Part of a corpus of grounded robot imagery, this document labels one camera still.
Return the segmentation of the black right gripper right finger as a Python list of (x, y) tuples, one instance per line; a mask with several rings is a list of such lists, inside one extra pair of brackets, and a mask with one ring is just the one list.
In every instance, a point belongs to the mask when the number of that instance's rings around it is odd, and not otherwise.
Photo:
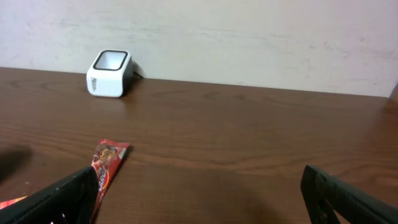
[(313, 165), (305, 166), (300, 189), (312, 224), (339, 223), (337, 214), (349, 223), (397, 223), (395, 207)]

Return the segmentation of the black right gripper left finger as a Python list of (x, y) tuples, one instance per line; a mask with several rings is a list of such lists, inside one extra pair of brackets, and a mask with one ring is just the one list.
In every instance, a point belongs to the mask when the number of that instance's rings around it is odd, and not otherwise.
[(88, 166), (1, 209), (1, 223), (89, 223), (98, 189)]

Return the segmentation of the red chocolate bar wrapper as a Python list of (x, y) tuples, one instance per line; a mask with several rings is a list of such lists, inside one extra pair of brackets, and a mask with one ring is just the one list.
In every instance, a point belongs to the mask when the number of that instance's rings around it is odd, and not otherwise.
[(91, 222), (94, 220), (101, 201), (121, 166), (128, 147), (128, 142), (116, 142), (109, 139), (101, 139), (98, 142), (91, 162), (91, 166), (94, 168), (98, 179), (98, 194)]

